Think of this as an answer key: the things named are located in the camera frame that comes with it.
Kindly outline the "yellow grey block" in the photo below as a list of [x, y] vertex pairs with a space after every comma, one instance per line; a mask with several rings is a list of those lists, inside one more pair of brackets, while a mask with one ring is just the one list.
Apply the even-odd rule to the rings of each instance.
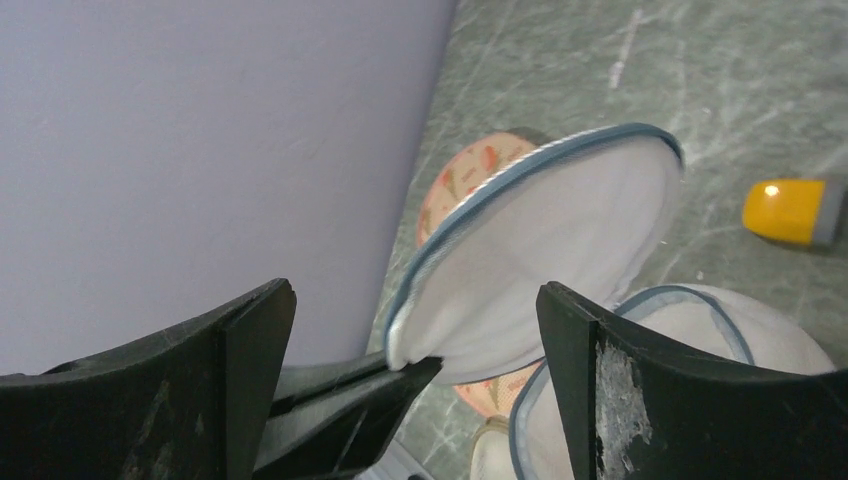
[[742, 224], [776, 243], [825, 247], [847, 229], [847, 181], [837, 178], [777, 178], [751, 187]]

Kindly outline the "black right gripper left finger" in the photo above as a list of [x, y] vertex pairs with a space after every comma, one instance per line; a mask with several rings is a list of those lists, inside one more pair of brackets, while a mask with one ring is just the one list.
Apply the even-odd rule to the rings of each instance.
[[273, 280], [39, 375], [1, 379], [5, 479], [248, 479], [296, 297]]

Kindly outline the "white mesh laundry bag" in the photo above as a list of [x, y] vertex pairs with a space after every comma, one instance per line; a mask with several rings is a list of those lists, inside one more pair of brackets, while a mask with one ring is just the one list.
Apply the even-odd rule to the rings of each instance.
[[729, 360], [832, 372], [810, 335], [753, 298], [697, 284], [629, 293], [672, 220], [683, 169], [676, 138], [644, 123], [589, 130], [515, 159], [462, 199], [413, 257], [386, 320], [389, 365], [438, 357], [437, 381], [459, 385], [539, 362], [506, 418], [517, 479], [573, 475], [536, 320], [545, 281]]

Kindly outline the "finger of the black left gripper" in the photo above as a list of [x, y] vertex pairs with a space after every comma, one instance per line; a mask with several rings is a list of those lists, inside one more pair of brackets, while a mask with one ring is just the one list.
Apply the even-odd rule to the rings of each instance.
[[355, 478], [382, 458], [442, 364], [427, 357], [394, 371], [377, 352], [347, 362], [283, 368], [254, 478]]

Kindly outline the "tulip pattern mesh bag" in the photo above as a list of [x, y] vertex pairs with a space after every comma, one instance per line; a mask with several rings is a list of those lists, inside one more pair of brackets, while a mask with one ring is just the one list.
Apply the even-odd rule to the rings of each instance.
[[[448, 213], [485, 180], [549, 141], [544, 133], [519, 127], [492, 133], [462, 149], [442, 168], [422, 202], [416, 222], [416, 245], [422, 246]], [[539, 366], [535, 362], [493, 379], [459, 384], [455, 391], [483, 417], [507, 418], [519, 392]]]

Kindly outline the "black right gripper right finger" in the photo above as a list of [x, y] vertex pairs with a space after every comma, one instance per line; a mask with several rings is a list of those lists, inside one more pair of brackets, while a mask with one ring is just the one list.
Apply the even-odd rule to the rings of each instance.
[[696, 349], [550, 282], [539, 330], [578, 479], [843, 479], [847, 374]]

